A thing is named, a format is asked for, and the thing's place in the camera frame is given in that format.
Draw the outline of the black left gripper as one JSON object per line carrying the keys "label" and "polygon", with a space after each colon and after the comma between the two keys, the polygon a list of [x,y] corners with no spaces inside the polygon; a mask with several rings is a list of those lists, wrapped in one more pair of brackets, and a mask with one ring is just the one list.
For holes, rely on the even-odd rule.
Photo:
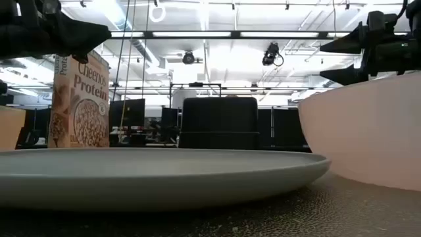
{"label": "black left gripper", "polygon": [[0,0],[0,59],[41,57],[59,46],[80,64],[111,37],[108,27],[69,18],[59,0]]}

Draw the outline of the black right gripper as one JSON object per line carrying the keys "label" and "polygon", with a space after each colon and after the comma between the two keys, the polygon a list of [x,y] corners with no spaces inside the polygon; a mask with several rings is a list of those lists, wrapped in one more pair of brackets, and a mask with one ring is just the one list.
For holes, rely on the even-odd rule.
{"label": "black right gripper", "polygon": [[368,81],[368,76],[380,72],[396,72],[398,75],[410,70],[421,70],[421,10],[407,13],[411,32],[397,35],[394,32],[396,14],[373,11],[368,14],[367,31],[360,45],[362,22],[349,34],[320,47],[328,53],[359,54],[364,49],[360,68],[324,70],[320,76],[348,86]]}

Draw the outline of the orange cereal bag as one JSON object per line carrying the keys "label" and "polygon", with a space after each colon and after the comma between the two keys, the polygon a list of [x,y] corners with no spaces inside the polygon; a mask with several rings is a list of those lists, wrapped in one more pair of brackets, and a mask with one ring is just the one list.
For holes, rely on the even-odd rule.
{"label": "orange cereal bag", "polygon": [[109,64],[96,51],[88,63],[55,57],[47,147],[109,147]]}

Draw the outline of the pale pink bowl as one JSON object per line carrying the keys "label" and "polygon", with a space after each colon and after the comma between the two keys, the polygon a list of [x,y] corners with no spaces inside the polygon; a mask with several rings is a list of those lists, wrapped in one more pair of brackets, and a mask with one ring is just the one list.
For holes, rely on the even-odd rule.
{"label": "pale pink bowl", "polygon": [[421,192],[421,72],[318,93],[298,109],[307,143],[332,172]]}

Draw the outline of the wide black monitor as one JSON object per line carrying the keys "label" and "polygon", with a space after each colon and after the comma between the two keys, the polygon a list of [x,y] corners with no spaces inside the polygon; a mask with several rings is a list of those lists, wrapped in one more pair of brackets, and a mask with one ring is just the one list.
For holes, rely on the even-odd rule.
{"label": "wide black monitor", "polygon": [[145,99],[114,101],[109,107],[109,129],[113,126],[144,126]]}

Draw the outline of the black partition panels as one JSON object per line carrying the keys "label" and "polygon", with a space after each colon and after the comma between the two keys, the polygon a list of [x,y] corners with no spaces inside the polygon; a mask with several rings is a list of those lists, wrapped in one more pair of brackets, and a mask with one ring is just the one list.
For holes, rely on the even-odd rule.
{"label": "black partition panels", "polygon": [[307,145],[297,109],[259,109],[258,132],[261,148]]}

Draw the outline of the orange cutting board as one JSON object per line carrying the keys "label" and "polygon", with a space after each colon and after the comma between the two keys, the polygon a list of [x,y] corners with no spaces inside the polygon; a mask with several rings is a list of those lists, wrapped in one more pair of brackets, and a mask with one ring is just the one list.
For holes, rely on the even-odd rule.
{"label": "orange cutting board", "polygon": [[15,150],[25,117],[25,110],[0,106],[0,151]]}

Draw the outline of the small black monitor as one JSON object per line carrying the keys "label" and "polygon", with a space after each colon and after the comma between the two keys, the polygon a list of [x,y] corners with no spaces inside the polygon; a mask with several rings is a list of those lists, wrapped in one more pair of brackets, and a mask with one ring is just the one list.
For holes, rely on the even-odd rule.
{"label": "small black monitor", "polygon": [[179,109],[163,107],[161,111],[161,128],[179,129]]}

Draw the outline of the black two-slot toaster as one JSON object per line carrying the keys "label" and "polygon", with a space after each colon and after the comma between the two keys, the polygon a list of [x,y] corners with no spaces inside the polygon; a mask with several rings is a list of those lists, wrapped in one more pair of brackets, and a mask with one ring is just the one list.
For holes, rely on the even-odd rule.
{"label": "black two-slot toaster", "polygon": [[195,97],[184,100],[180,148],[259,148],[258,106],[254,97]]}

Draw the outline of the black aluminium rig frame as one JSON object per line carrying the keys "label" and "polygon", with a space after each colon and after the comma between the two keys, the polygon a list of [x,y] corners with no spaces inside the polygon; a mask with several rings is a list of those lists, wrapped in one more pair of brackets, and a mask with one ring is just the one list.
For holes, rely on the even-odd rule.
{"label": "black aluminium rig frame", "polygon": [[202,39],[202,40],[333,40],[347,35],[355,37],[366,36],[367,33],[354,32],[332,32],[332,31],[133,31],[120,32],[112,31],[109,40],[181,40],[181,39]]}

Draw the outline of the black background rig frame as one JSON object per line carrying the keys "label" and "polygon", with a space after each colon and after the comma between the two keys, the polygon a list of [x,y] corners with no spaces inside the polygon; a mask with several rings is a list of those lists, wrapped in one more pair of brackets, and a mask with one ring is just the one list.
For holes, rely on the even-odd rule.
{"label": "black background rig frame", "polygon": [[191,82],[191,83],[170,83],[169,85],[169,108],[181,109],[184,104],[184,100],[187,98],[197,97],[198,90],[208,91],[208,95],[211,92],[217,94],[219,97],[222,96],[222,85],[221,84],[210,84],[202,82]]}

